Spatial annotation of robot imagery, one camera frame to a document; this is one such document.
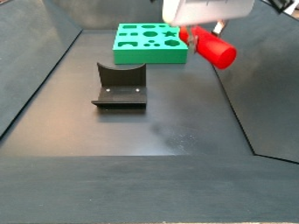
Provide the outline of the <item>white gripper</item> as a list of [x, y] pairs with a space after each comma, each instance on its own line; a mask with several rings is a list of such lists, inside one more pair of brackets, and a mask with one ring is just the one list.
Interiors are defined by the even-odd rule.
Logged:
[[227, 22], [243, 18], [252, 10], [255, 0], [163, 0], [163, 21], [171, 26], [187, 26], [188, 47], [198, 52], [199, 37], [192, 33], [192, 25], [218, 21], [212, 34], [219, 37]]

